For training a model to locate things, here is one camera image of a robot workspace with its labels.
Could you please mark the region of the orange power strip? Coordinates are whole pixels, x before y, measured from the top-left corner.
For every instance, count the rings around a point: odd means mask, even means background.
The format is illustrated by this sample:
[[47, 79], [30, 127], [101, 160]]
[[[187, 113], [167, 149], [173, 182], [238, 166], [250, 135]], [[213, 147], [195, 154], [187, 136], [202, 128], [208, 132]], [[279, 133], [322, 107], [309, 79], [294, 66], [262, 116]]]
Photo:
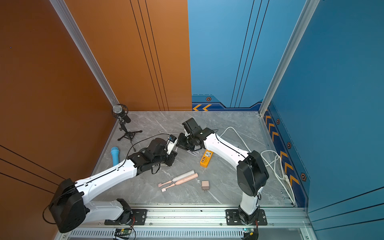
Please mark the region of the orange power strip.
[[204, 167], [204, 168], [207, 168], [209, 163], [210, 163], [210, 160], [213, 156], [213, 152], [212, 151], [209, 151], [209, 150], [205, 150], [203, 156], [202, 156], [202, 159], [200, 161], [200, 166], [201, 167]]

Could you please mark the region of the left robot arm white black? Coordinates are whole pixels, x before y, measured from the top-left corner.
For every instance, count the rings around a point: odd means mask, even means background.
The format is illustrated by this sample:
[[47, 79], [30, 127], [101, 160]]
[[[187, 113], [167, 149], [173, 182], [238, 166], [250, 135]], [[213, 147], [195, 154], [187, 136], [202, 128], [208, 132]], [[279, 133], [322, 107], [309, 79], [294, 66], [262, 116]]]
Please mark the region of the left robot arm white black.
[[106, 221], [118, 225], [131, 224], [133, 211], [124, 199], [94, 202], [101, 193], [146, 171], [156, 174], [154, 167], [172, 166], [177, 152], [173, 150], [177, 137], [155, 138], [150, 145], [128, 156], [121, 163], [94, 176], [62, 181], [48, 205], [54, 225], [60, 233], [68, 233], [83, 223]]

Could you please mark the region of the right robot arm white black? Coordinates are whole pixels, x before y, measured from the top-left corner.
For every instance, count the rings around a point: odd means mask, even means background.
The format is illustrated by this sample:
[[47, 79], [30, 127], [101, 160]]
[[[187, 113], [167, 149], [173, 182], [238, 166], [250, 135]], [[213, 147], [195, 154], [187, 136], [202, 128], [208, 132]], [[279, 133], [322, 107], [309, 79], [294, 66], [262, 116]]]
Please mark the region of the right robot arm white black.
[[261, 154], [247, 152], [226, 142], [209, 128], [202, 129], [194, 118], [182, 123], [185, 132], [178, 138], [177, 146], [184, 150], [205, 149], [230, 163], [237, 171], [237, 183], [243, 192], [239, 205], [240, 221], [244, 225], [257, 223], [261, 216], [261, 192], [269, 179]]

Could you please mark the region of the white electric toothbrush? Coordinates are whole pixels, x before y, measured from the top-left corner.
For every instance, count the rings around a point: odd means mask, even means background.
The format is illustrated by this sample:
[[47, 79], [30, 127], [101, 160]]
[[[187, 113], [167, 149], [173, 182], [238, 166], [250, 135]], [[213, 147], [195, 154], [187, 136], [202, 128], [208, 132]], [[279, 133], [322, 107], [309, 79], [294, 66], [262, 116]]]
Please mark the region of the white electric toothbrush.
[[177, 182], [177, 181], [179, 181], [179, 180], [182, 180], [182, 179], [184, 179], [184, 178], [186, 178], [186, 177], [189, 177], [189, 176], [191, 176], [191, 175], [193, 175], [193, 174], [195, 174], [195, 171], [194, 171], [194, 170], [191, 170], [191, 171], [189, 171], [189, 172], [187, 172], [187, 173], [184, 173], [184, 174], [182, 174], [182, 175], [179, 175], [179, 176], [173, 178], [172, 180], [170, 180], [170, 181], [168, 181], [168, 182], [166, 182], [166, 183], [158, 184], [158, 187], [162, 187], [162, 186], [164, 186], [164, 185], [166, 185], [166, 184], [170, 184], [170, 183], [175, 183], [175, 182]]

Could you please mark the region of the pink electric toothbrush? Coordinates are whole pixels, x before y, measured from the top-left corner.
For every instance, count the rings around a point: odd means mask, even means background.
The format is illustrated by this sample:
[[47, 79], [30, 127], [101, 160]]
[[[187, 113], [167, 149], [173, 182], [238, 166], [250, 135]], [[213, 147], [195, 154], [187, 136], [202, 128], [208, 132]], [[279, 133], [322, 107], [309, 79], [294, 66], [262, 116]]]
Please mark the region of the pink electric toothbrush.
[[199, 175], [197, 173], [195, 173], [195, 174], [190, 175], [188, 177], [185, 177], [185, 178], [183, 178], [181, 180], [178, 180], [175, 183], [173, 183], [173, 184], [171, 184], [171, 185], [169, 185], [169, 186], [167, 186], [165, 188], [162, 188], [162, 192], [165, 192], [168, 188], [171, 188], [171, 187], [174, 187], [174, 186], [178, 186], [178, 185], [184, 184], [186, 182], [189, 182], [189, 181], [191, 181], [193, 179], [196, 179], [198, 176]]

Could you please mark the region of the blue handheld microphone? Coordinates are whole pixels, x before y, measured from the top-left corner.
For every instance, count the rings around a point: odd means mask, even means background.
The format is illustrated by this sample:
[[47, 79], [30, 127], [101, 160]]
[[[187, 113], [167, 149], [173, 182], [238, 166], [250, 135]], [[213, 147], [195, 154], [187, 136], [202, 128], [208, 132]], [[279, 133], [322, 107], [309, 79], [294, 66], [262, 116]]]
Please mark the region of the blue handheld microphone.
[[120, 163], [119, 159], [120, 150], [118, 147], [112, 147], [111, 148], [111, 155], [113, 159], [113, 166], [116, 166]]

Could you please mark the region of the pink charger adapter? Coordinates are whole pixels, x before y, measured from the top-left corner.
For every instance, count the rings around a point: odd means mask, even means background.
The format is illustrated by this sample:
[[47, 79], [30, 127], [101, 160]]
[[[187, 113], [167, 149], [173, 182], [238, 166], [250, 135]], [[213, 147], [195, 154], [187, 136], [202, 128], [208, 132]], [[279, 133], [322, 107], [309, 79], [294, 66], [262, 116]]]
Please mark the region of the pink charger adapter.
[[203, 191], [209, 191], [210, 190], [210, 182], [209, 181], [202, 181], [202, 190]]

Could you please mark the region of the black microphone on tripod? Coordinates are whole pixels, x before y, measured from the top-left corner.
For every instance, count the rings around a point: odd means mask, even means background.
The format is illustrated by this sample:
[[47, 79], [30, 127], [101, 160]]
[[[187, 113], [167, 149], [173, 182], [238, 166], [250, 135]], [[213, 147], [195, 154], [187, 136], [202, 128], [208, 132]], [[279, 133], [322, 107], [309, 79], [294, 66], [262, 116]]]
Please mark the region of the black microphone on tripod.
[[128, 139], [130, 142], [134, 139], [135, 135], [138, 133], [142, 133], [142, 130], [130, 132], [128, 131], [126, 124], [131, 122], [130, 117], [128, 116], [128, 107], [124, 104], [116, 104], [112, 108], [112, 114], [114, 118], [116, 118], [119, 121], [120, 125], [120, 131], [124, 131], [124, 135], [118, 138], [118, 141], [121, 141], [122, 139]]

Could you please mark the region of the left green circuit board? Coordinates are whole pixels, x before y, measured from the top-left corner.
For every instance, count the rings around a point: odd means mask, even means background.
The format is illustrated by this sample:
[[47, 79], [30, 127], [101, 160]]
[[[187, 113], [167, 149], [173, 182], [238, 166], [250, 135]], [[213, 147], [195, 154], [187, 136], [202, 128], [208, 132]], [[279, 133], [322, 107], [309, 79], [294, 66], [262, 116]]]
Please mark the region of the left green circuit board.
[[114, 240], [133, 240], [133, 230], [132, 229], [115, 229], [115, 233], [113, 235]]

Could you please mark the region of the green circuit board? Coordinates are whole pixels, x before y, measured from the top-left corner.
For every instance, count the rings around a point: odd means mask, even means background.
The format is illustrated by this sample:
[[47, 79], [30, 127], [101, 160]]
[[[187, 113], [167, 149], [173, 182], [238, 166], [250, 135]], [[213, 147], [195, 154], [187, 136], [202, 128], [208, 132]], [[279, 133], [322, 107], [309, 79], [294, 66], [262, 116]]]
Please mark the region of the green circuit board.
[[115, 233], [113, 235], [114, 240], [133, 240], [133, 230], [132, 229], [115, 229]]
[[244, 232], [242, 240], [258, 240], [259, 239], [259, 230], [258, 229], [247, 229]]

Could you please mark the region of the right green circuit board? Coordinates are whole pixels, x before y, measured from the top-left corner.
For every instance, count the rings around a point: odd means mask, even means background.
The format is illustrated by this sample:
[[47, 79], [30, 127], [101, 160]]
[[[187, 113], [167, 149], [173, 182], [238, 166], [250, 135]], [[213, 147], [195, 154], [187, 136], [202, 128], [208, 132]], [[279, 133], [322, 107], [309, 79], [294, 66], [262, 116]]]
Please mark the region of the right green circuit board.
[[259, 239], [259, 230], [258, 229], [247, 229], [244, 232], [242, 240], [258, 240]]

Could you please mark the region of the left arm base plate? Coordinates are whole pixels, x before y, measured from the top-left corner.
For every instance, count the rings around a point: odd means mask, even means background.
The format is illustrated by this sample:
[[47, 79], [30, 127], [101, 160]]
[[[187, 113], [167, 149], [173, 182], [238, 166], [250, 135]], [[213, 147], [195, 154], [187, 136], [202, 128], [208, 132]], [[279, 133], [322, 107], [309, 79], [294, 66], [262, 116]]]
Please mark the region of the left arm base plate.
[[117, 220], [105, 220], [106, 226], [121, 225], [121, 226], [143, 226], [147, 218], [146, 209], [133, 209], [130, 212], [123, 212]]

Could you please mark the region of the aluminium rail frame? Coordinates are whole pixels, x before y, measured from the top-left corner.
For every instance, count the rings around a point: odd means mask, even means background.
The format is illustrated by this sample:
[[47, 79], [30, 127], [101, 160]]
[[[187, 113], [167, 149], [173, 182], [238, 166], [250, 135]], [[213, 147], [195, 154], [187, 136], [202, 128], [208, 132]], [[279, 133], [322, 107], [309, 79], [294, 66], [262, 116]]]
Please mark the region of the aluminium rail frame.
[[115, 229], [132, 229], [133, 240], [241, 240], [247, 229], [258, 229], [258, 240], [315, 240], [316, 234], [302, 208], [262, 207], [267, 226], [228, 226], [231, 205], [133, 205], [146, 209], [143, 226], [106, 226], [102, 221], [85, 223], [56, 240], [113, 240]]

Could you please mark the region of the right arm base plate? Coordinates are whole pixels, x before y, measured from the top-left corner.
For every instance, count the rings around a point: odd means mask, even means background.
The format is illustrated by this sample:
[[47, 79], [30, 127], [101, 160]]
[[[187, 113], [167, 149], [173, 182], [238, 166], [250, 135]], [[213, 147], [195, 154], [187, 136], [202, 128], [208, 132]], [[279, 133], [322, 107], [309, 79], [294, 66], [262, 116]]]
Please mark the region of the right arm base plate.
[[256, 209], [253, 214], [247, 215], [241, 209], [227, 209], [226, 221], [228, 226], [267, 226], [268, 221], [263, 209]]

